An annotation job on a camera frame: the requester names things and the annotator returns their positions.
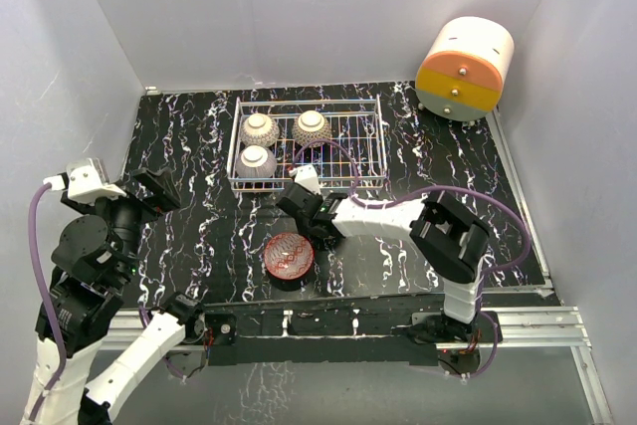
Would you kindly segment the red patterned bowl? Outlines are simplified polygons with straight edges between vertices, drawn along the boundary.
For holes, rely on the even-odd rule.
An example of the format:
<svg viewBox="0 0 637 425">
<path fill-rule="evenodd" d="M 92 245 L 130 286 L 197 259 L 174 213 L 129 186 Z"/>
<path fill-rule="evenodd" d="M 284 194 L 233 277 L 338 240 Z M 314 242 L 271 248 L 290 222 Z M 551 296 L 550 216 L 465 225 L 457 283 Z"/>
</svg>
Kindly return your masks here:
<svg viewBox="0 0 637 425">
<path fill-rule="evenodd" d="M 315 258 L 311 242 L 297 233 L 281 233 L 273 237 L 264 251 L 266 270 L 282 281 L 295 281 L 313 266 Z"/>
</svg>

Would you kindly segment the purple striped bowl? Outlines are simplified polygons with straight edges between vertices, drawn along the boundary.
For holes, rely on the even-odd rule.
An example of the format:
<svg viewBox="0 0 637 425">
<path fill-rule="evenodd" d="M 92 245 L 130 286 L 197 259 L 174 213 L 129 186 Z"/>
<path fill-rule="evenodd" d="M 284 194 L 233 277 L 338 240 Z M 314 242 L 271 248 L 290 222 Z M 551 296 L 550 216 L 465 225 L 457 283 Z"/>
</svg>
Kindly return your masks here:
<svg viewBox="0 0 637 425">
<path fill-rule="evenodd" d="M 265 179 L 275 175 L 277 160 L 274 152 L 266 147 L 250 145 L 240 153 L 235 164 L 239 178 Z"/>
</svg>

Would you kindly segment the brown scale patterned bowl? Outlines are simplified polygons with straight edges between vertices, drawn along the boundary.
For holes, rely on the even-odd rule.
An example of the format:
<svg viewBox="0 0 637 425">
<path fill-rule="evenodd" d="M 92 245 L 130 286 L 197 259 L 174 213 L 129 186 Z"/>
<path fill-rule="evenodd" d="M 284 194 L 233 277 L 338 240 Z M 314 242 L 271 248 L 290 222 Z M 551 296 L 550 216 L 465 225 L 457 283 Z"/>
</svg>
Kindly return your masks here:
<svg viewBox="0 0 637 425">
<path fill-rule="evenodd" d="M 294 121 L 292 137 L 300 146 L 320 146 L 331 139 L 329 121 L 319 111 L 304 111 Z"/>
</svg>

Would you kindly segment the brown spoke patterned bowl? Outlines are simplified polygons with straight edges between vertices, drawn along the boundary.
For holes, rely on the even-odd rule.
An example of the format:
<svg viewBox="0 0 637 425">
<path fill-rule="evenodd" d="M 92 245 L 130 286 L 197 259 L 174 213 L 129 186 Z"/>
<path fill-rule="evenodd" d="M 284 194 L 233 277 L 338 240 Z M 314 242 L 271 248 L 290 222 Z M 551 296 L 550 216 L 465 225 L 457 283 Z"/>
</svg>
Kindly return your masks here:
<svg viewBox="0 0 637 425">
<path fill-rule="evenodd" d="M 275 120 L 263 113 L 249 115 L 241 124 L 240 138 L 246 146 L 273 146 L 280 136 L 280 129 Z"/>
</svg>

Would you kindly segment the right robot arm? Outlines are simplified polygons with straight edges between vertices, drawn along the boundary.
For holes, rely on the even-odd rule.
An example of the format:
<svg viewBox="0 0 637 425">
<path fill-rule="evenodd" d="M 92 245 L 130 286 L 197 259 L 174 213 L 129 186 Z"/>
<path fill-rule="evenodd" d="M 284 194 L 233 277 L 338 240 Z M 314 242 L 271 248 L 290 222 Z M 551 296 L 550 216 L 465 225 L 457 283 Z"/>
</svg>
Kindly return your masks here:
<svg viewBox="0 0 637 425">
<path fill-rule="evenodd" d="M 443 284 L 441 313 L 418 327 L 424 339 L 464 342 L 478 332 L 490 232 L 486 223 L 449 193 L 420 193 L 404 201 L 363 201 L 339 192 L 323 196 L 290 184 L 277 206 L 309 239 L 370 236 L 412 244 Z"/>
</svg>

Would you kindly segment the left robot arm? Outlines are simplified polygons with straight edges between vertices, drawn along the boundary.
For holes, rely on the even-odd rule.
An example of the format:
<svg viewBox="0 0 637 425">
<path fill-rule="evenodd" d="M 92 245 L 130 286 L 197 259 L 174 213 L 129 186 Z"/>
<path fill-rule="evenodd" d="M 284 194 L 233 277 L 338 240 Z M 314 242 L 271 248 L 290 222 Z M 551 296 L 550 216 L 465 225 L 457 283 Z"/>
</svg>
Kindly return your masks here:
<svg viewBox="0 0 637 425">
<path fill-rule="evenodd" d="M 202 305 L 173 294 L 155 313 L 141 311 L 142 331 L 96 378 L 91 368 L 122 292 L 138 268 L 143 227 L 180 208 L 168 168 L 140 168 L 132 178 L 147 191 L 139 198 L 111 182 L 99 161 L 89 158 L 44 179 L 31 200 L 28 243 L 41 307 L 36 321 L 37 358 L 22 416 L 24 424 L 111 424 L 152 368 L 180 343 L 205 332 Z M 45 193 L 78 212 L 60 234 L 44 276 L 38 247 L 37 212 Z"/>
</svg>

